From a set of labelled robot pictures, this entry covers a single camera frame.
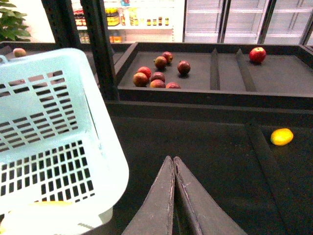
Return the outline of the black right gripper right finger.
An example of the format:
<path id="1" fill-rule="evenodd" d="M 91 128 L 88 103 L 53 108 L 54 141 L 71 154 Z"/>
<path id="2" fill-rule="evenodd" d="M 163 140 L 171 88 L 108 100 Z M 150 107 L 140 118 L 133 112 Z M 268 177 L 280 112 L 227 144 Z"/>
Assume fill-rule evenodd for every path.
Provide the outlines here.
<path id="1" fill-rule="evenodd" d="M 174 157 L 175 210 L 181 235 L 245 235 L 181 158 Z"/>

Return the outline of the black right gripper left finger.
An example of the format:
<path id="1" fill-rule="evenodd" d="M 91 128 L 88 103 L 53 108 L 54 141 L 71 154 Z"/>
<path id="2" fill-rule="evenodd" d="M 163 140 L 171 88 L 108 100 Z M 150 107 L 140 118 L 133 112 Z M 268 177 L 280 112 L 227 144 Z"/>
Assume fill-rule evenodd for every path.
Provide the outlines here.
<path id="1" fill-rule="evenodd" d="M 171 235 L 173 231 L 175 170 L 170 156 L 159 172 L 124 235 Z"/>

